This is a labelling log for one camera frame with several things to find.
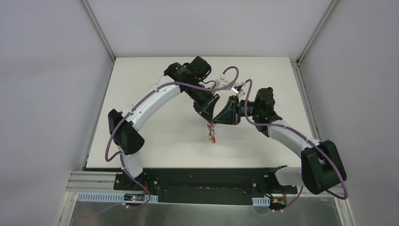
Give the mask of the grey red keyring holder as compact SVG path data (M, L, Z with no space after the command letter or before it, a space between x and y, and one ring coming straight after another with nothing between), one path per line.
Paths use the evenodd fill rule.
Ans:
M216 143L216 138L215 138L215 124L212 123L207 123L207 129L208 129L208 140L212 144Z

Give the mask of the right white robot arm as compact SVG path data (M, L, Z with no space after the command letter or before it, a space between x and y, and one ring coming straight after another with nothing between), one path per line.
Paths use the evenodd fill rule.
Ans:
M286 186L302 186L312 194L320 194L345 182L347 174L335 143L307 138L278 116L274 105L271 87L259 89L254 101L231 96L212 122L238 125L241 118L250 118L258 132L280 142L299 157L300 167L280 166L268 173L267 187L273 193L279 193Z

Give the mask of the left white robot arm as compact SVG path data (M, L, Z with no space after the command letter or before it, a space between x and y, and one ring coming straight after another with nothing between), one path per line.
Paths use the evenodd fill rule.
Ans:
M164 104L185 92L193 100L194 110L208 123L212 121L219 96L200 84L210 72L211 66L199 56L183 65L173 63L140 100L120 112L113 109L108 113L109 142L118 147L123 170L129 173L125 183L131 190L139 190L144 183L139 153L144 138L139 130Z

